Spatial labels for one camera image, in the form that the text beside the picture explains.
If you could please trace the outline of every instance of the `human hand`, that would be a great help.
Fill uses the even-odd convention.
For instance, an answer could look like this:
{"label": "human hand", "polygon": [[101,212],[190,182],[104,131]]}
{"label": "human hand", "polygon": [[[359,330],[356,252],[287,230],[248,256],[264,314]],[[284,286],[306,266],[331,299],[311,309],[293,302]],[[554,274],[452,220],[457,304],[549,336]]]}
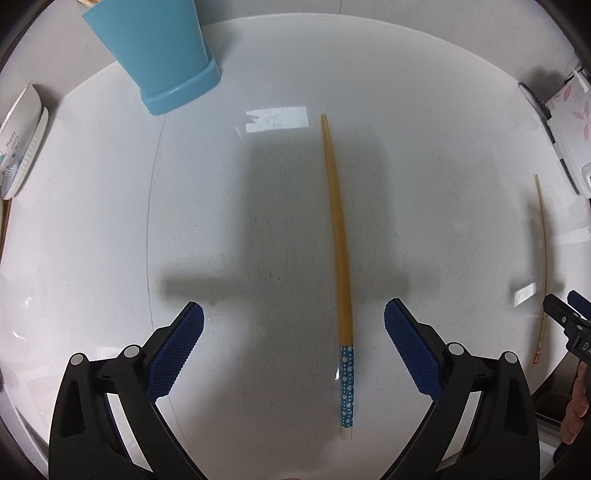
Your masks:
{"label": "human hand", "polygon": [[577,378],[573,386],[573,398],[566,407],[566,415],[560,425],[560,437],[567,445],[574,442],[575,438],[585,424],[582,417],[589,409],[589,402],[585,396],[585,377],[589,366],[581,362],[577,370]]}

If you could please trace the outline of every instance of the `pink flower pattern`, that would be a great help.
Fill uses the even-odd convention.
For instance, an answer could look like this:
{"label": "pink flower pattern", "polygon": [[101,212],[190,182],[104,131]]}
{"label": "pink flower pattern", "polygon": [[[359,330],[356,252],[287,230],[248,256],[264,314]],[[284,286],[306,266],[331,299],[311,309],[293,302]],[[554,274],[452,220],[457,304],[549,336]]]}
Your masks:
{"label": "pink flower pattern", "polygon": [[583,122],[583,136],[585,138],[585,141],[587,141],[589,139],[589,102],[585,102],[585,106],[583,108],[582,112],[579,111],[573,111],[573,115],[575,118],[577,118],[578,120],[581,120]]}
{"label": "pink flower pattern", "polygon": [[562,101],[565,102],[566,100],[569,99],[571,92],[573,91],[573,86],[569,85],[568,87],[566,87],[566,89],[564,90],[564,95],[562,97]]}

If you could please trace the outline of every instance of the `blue gripper pad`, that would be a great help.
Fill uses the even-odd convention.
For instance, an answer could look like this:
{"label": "blue gripper pad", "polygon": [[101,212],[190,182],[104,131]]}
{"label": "blue gripper pad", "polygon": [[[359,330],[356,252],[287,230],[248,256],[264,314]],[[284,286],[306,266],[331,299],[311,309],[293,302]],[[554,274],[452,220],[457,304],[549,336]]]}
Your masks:
{"label": "blue gripper pad", "polygon": [[404,360],[408,372],[420,393],[439,400],[441,387],[441,366],[421,334],[418,323],[399,299],[388,302],[384,311],[386,331]]}
{"label": "blue gripper pad", "polygon": [[178,374],[203,332],[203,309],[189,304],[170,327],[168,337],[147,366],[146,396],[152,403],[170,393]]}
{"label": "blue gripper pad", "polygon": [[591,320],[591,302],[580,293],[572,290],[567,297],[569,305],[579,312],[587,320]]}

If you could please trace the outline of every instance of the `stick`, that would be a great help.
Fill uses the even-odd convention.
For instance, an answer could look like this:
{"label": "stick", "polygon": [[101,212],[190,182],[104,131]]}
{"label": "stick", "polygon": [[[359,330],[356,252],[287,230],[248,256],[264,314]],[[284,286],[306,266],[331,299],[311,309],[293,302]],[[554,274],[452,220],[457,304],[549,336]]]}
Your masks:
{"label": "stick", "polygon": [[8,217],[10,217],[11,200],[2,200],[2,226],[0,227],[0,260],[4,253],[4,242],[6,241],[6,232],[8,230]]}
{"label": "stick", "polygon": [[87,7],[93,7],[99,2],[99,0],[78,0],[82,5]]}
{"label": "stick", "polygon": [[336,169],[335,150],[326,115],[320,117],[324,157],[329,178],[330,213],[332,216],[333,241],[335,244],[335,274],[337,312],[339,315],[339,342],[341,346],[341,427],[342,440],[352,438],[353,429],[353,307],[351,301],[351,278],[349,251],[345,231],[345,216],[340,194],[339,175]]}
{"label": "stick", "polygon": [[[542,217],[542,233],[544,235],[544,257],[545,257],[545,277],[544,277],[544,296],[543,299],[546,298],[548,294],[548,287],[550,285],[550,273],[548,268],[548,239],[546,233],[546,221],[545,221],[545,209],[544,209],[544,199],[542,198],[542,188],[540,186],[540,179],[538,175],[534,175],[535,180],[535,188],[538,191],[538,199],[540,201],[540,212]],[[540,323],[540,334],[538,335],[538,344],[535,348],[535,355],[534,355],[534,365],[538,365],[540,363],[540,357],[542,356],[542,346],[544,345],[544,337],[546,334],[546,325],[548,323],[548,316],[544,313],[544,309],[542,309],[542,321]]]}

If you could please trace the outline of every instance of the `blue plastic cup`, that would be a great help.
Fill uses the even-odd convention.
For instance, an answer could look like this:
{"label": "blue plastic cup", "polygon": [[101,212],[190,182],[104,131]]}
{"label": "blue plastic cup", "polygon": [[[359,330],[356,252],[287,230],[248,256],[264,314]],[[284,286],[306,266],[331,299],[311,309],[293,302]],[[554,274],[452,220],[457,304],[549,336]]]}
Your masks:
{"label": "blue plastic cup", "polygon": [[153,115],[194,100],[221,79],[193,0],[101,0],[84,19]]}

